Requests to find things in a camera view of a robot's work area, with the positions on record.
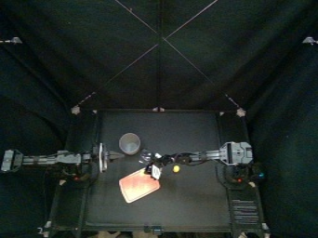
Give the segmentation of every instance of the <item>black tent wall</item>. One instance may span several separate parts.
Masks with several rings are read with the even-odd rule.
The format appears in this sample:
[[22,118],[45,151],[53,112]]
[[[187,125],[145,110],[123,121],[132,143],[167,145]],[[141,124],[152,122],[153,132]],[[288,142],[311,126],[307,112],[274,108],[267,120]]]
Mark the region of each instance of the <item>black tent wall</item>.
[[296,48],[250,111],[256,160],[267,173],[264,212],[272,233],[283,237],[318,234],[316,60],[318,48]]
[[[115,1],[2,2],[0,38],[17,35],[24,43],[0,46],[0,152],[61,149],[71,107],[100,86],[83,107],[149,109],[160,90],[167,109],[234,110],[227,93],[247,109],[255,156],[267,172],[262,199],[272,232],[316,237],[318,46],[302,45],[306,36],[318,36],[316,2],[219,1],[169,39],[210,81],[160,42],[159,85],[156,49],[105,84],[157,41]],[[123,3],[157,30],[157,3]],[[163,35],[210,3],[165,1]],[[41,186],[28,179],[41,185],[42,175],[0,178],[0,234],[44,224]],[[32,209],[9,202],[17,193]]]

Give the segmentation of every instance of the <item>yellow object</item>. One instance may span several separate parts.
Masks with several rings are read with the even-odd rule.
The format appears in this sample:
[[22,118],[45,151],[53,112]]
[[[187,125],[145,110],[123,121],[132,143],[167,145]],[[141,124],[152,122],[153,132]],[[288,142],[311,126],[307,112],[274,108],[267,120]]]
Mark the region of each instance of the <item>yellow object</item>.
[[180,171],[180,167],[177,165],[173,166],[173,172],[177,173]]

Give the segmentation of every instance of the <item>white cable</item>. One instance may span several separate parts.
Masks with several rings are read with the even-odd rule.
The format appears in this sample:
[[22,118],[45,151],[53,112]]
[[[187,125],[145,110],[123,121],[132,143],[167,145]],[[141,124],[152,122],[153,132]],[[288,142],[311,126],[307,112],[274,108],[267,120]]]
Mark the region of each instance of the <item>white cable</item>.
[[143,24],[156,33],[156,31],[149,27],[149,25],[132,13],[132,9],[128,9],[117,0],[115,0],[125,9],[127,11],[143,22]]
[[[214,84],[214,81],[206,76],[206,74],[201,72],[201,70],[195,66],[195,64],[189,61],[189,59],[185,57],[185,55],[177,50],[177,48],[172,45],[172,43],[167,40],[167,38],[163,38],[163,40],[167,42],[167,44],[172,47],[172,49],[177,52],[177,54],[184,58],[184,60],[192,65],[192,67],[196,69],[196,71],[201,74],[204,79]],[[234,99],[224,94],[227,99],[234,103],[234,105],[240,108],[239,104],[234,101]]]
[[88,100],[88,99],[99,92],[99,90],[100,90],[103,87],[105,87],[105,86],[111,83],[111,81],[113,81],[113,80],[116,79],[116,77],[117,77],[123,72],[125,72],[125,71],[133,66],[133,64],[135,64],[156,47],[157,47],[157,44],[153,45],[153,46],[141,54],[141,56],[139,56],[139,57],[133,60],[133,62],[105,82],[105,84],[101,85],[101,86],[97,88],[96,92],[92,92],[92,93],[76,104],[75,107],[79,107],[79,106],[81,105],[81,103],[83,103],[85,100]]
[[211,8],[211,7],[216,4],[218,1],[219,1],[219,0],[215,0],[211,4],[208,4],[208,5],[203,8],[203,10],[199,11],[199,13],[197,13],[165,38],[168,39],[191,21],[193,21],[193,19],[196,19],[196,17],[199,17],[199,15],[201,15],[203,12],[204,12],[208,8]]

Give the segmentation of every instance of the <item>white sticker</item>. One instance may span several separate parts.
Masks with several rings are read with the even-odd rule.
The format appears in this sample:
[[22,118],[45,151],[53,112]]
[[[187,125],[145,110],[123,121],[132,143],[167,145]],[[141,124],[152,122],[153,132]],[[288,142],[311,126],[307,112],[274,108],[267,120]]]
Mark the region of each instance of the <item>white sticker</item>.
[[161,171],[160,171],[160,168],[156,165],[151,166],[151,175],[155,179],[160,178]]

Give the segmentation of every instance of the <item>orange paper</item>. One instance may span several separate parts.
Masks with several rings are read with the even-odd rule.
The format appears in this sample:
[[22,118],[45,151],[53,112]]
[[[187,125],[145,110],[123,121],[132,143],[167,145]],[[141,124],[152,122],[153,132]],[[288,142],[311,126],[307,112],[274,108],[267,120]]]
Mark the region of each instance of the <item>orange paper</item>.
[[119,181],[120,190],[127,203],[133,202],[160,188],[157,180],[144,174],[144,168]]

